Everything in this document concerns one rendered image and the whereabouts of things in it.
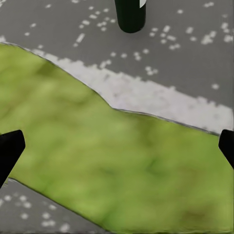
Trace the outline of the insectifuge atomizer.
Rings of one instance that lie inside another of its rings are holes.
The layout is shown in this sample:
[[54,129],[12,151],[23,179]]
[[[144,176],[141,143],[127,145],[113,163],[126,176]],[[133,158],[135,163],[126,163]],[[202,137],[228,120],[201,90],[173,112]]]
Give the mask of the insectifuge atomizer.
[[146,22],[146,0],[115,0],[117,21],[126,33],[140,31]]

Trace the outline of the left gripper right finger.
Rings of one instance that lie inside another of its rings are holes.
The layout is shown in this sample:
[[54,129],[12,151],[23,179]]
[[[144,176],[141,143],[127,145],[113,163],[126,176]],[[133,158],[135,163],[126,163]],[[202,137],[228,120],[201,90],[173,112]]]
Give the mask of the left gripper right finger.
[[234,132],[223,130],[218,146],[234,169]]

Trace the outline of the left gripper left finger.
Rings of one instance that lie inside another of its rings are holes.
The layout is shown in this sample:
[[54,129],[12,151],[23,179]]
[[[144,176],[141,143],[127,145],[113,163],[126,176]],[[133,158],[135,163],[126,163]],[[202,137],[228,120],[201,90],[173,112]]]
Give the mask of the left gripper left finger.
[[21,130],[0,135],[0,187],[11,173],[25,149],[25,141]]

